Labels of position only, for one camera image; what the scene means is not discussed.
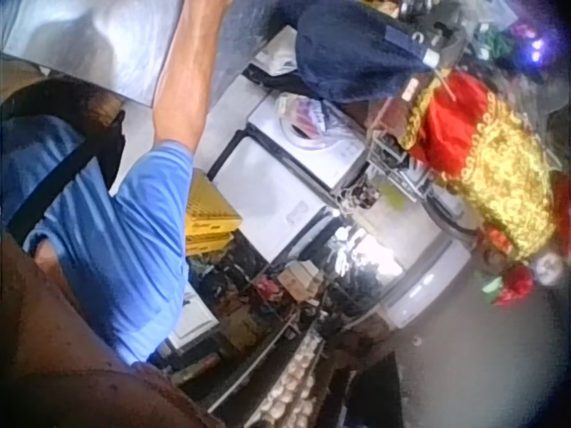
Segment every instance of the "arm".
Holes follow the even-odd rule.
[[[231,0],[184,0],[154,98],[157,142],[174,140],[191,153],[204,131],[218,33]]]

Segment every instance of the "purple light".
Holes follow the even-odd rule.
[[[541,39],[535,40],[535,41],[532,43],[532,47],[533,47],[534,49],[541,49],[541,48],[543,47],[543,40],[541,40]]]

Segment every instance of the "cardboard box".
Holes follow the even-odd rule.
[[[277,280],[299,302],[315,297],[323,282],[323,273],[310,261],[291,263]]]

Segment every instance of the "red and gold cloth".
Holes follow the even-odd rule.
[[[404,149],[513,244],[514,259],[540,250],[555,230],[541,143],[508,105],[467,73],[446,73],[419,96]]]

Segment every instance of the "yellow crate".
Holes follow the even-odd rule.
[[[186,255],[195,256],[205,252],[222,250],[233,239],[232,234],[187,236]]]
[[[186,236],[234,232],[242,223],[224,196],[204,172],[195,169],[190,197],[186,206]]]

